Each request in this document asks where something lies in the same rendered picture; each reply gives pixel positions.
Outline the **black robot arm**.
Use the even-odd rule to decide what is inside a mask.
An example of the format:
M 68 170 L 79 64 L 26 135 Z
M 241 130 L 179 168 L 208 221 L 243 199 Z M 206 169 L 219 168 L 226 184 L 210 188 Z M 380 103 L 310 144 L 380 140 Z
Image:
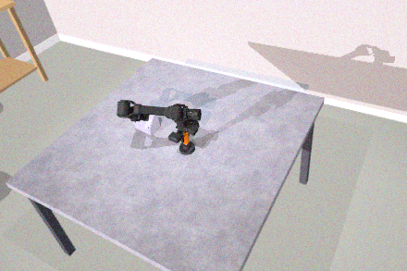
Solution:
M 133 104 L 134 106 L 130 106 Z M 183 107 L 183 108 L 182 108 Z M 136 104 L 130 100 L 120 100 L 117 103 L 117 116 L 129 118 L 131 121 L 149 121 L 149 115 L 165 116 L 178 122 L 187 121 L 183 126 L 183 132 L 190 133 L 192 136 L 198 131 L 201 120 L 201 109 L 188 109 L 186 105 L 175 104 L 168 107 L 149 106 Z M 195 120 L 190 122 L 190 120 Z

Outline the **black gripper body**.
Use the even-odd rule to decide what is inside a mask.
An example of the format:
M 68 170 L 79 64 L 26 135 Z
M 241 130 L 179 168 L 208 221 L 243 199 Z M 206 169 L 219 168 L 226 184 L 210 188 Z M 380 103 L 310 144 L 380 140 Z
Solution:
M 187 121 L 188 121 L 188 119 L 187 119 Z M 179 143 L 181 141 L 181 139 L 183 137 L 183 126 L 185 124 L 187 124 L 187 121 L 178 122 L 175 120 L 175 123 L 177 123 L 176 129 L 178 129 L 178 130 L 177 130 L 177 133 L 173 131 L 168 136 L 168 139 L 170 141 L 175 142 L 175 143 Z

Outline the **orange knob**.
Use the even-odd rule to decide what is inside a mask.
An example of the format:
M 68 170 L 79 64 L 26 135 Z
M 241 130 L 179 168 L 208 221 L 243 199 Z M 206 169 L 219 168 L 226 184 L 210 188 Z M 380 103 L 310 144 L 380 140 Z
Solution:
M 189 142 L 190 142 L 190 139 L 189 139 L 189 134 L 188 134 L 188 132 L 186 132 L 186 133 L 183 132 L 183 135 L 185 136 L 185 137 L 184 137 L 184 144 L 189 143 Z

